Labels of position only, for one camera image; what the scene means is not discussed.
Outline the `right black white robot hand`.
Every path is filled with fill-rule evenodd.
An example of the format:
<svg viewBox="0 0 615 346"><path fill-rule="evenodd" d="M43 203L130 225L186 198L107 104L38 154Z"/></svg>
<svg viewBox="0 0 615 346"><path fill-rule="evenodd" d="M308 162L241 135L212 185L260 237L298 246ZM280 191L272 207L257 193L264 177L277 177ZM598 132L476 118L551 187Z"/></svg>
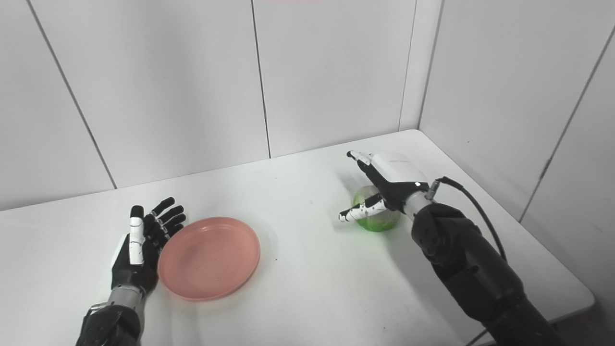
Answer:
<svg viewBox="0 0 615 346"><path fill-rule="evenodd" d="M428 179L403 154L391 152L363 153L348 151L360 170L375 186L377 192L338 214L341 222L365 219L384 212L398 211L414 219L416 214L432 203L428 199Z"/></svg>

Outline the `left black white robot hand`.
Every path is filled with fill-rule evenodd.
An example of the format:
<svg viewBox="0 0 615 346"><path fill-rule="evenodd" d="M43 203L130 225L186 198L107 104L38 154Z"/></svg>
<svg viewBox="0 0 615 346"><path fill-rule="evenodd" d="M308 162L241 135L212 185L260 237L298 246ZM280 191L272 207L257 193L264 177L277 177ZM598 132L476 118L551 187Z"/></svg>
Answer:
<svg viewBox="0 0 615 346"><path fill-rule="evenodd" d="M149 295L159 280L158 263L162 250L180 230L187 216L173 197L163 199L151 211L141 205L130 209L129 232L120 242L111 267L111 288L126 285Z"/></svg>

